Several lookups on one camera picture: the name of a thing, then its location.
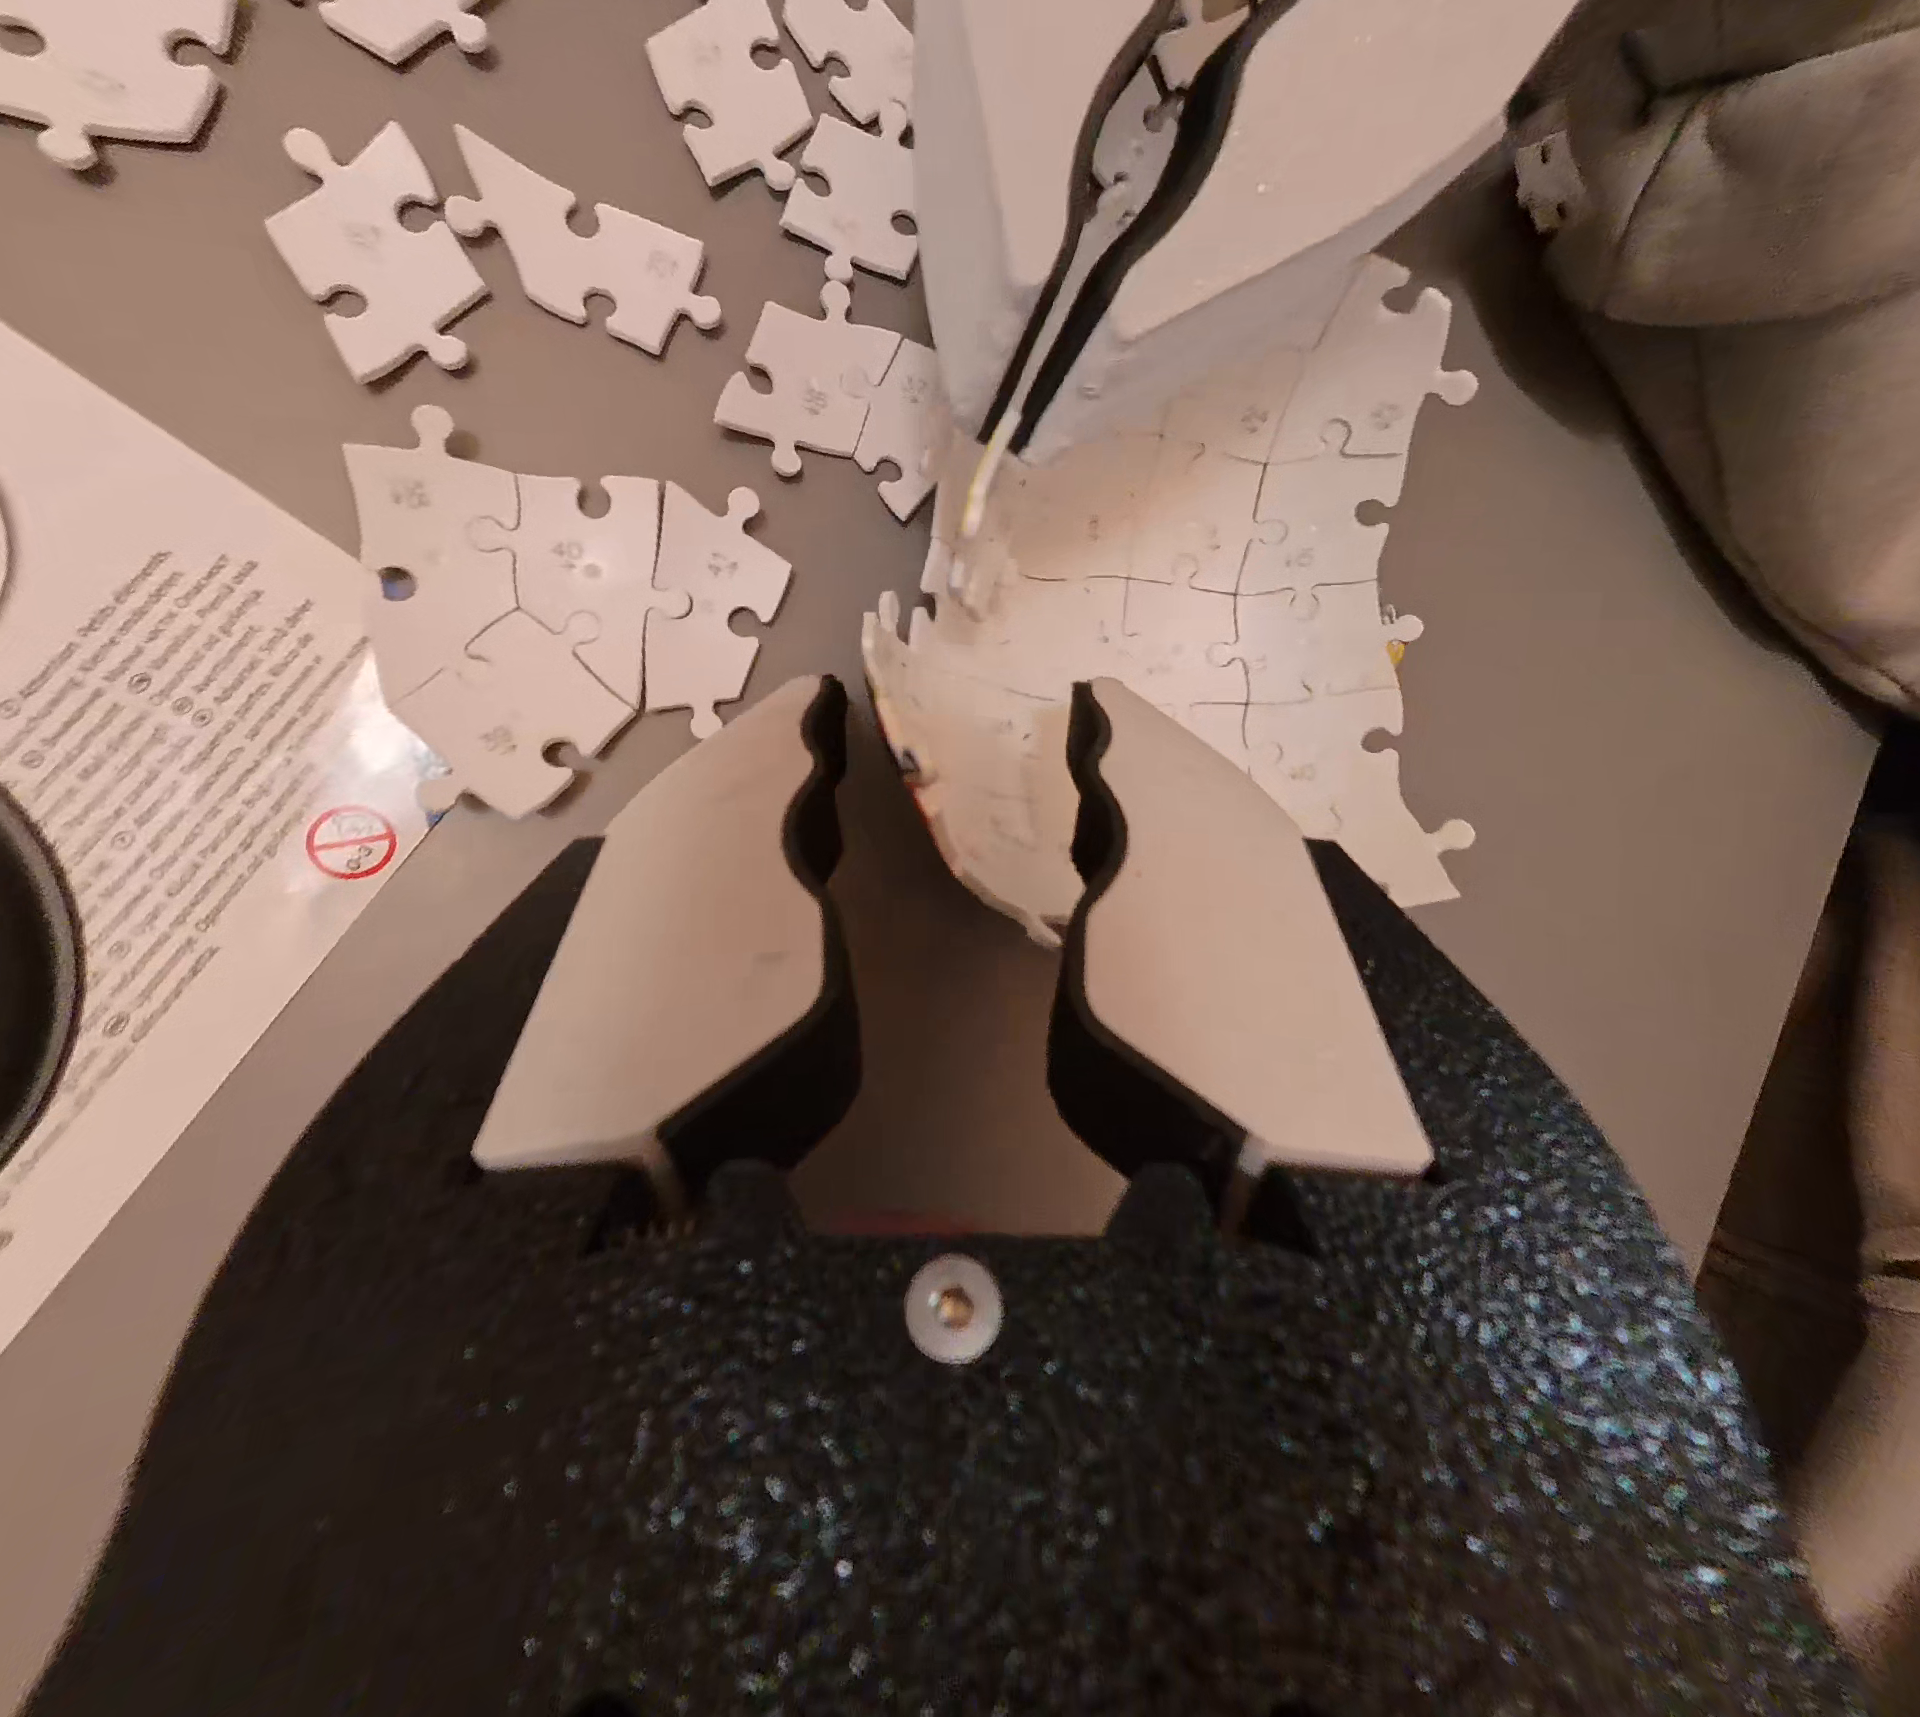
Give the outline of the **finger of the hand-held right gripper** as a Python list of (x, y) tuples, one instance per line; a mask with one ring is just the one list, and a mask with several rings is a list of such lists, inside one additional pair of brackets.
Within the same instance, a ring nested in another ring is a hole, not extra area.
[(949, 406), (1045, 460), (1041, 385), (1092, 216), (1092, 144), (1175, 0), (914, 0), (914, 216)]
[(1045, 460), (1207, 372), (1305, 351), (1348, 279), (1495, 142), (1578, 0), (1265, 0), (1189, 90), (1009, 447)]

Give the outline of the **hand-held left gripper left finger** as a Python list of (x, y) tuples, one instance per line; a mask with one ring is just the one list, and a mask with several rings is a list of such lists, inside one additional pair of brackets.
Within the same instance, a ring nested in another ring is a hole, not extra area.
[(610, 821), (471, 1149), (488, 1176), (612, 1170), (676, 1219), (781, 1181), (863, 1080), (832, 879), (850, 700), (793, 678)]

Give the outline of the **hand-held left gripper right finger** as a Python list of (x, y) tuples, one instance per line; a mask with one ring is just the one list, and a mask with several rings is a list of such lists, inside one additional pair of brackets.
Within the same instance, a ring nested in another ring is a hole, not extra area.
[(1434, 1147), (1292, 817), (1114, 678), (1072, 688), (1080, 894), (1049, 1023), (1068, 1131), (1216, 1224), (1305, 1241), (1292, 1176), (1426, 1178)]

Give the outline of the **assembled white puzzle ball section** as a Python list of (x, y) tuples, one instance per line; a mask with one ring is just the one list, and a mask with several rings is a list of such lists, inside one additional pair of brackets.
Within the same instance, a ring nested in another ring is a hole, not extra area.
[(1041, 466), (1009, 458), (962, 537), (979, 444), (944, 434), (923, 601), (863, 622), (878, 726), (949, 872), (1043, 945), (1082, 880), (1067, 759), (1072, 688), (1119, 678), (1334, 840), (1404, 909), (1457, 899), (1445, 854), (1476, 840), (1409, 808), (1398, 662), (1425, 625), (1381, 601), (1429, 399), (1476, 377), (1445, 362), (1452, 303), (1356, 262), (1306, 351), (1193, 385), (1146, 424)]

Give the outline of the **single white puzzle piece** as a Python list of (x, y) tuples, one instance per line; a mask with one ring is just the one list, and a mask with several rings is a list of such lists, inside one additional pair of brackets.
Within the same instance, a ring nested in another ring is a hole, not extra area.
[(957, 530), (962, 549), (983, 545), (996, 530), (1003, 523), (1003, 504), (1027, 480), (1027, 465), (1014, 447), (1019, 434), (1021, 423), (1010, 409), (996, 420), (972, 465)]

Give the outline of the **small joined puzzle pieces cluster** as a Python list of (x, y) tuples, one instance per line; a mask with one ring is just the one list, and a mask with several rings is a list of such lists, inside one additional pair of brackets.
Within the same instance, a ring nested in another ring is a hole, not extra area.
[(349, 443), (342, 460), (380, 693), (429, 755), (425, 812), (540, 815), (576, 789), (565, 753), (600, 756), (643, 715), (721, 733), (761, 648), (737, 622), (777, 622), (795, 578), (757, 534), (754, 491), (713, 509), (608, 476), (591, 510), (574, 476), (462, 457), (444, 409), (410, 426), (410, 444)]

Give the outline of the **white instruction leaflet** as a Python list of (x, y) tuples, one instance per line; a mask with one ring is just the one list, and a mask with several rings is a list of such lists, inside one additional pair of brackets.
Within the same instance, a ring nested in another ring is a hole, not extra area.
[(426, 837), (373, 577), (3, 331), (3, 772), (70, 888), (76, 1040), (3, 1178), (12, 1345)]

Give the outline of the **person's dark trousers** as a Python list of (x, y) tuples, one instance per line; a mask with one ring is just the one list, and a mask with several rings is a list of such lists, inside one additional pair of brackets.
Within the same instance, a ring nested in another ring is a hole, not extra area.
[(1916, 1610), (1919, 737), (1897, 722), (1698, 1274), (1830, 1623)]

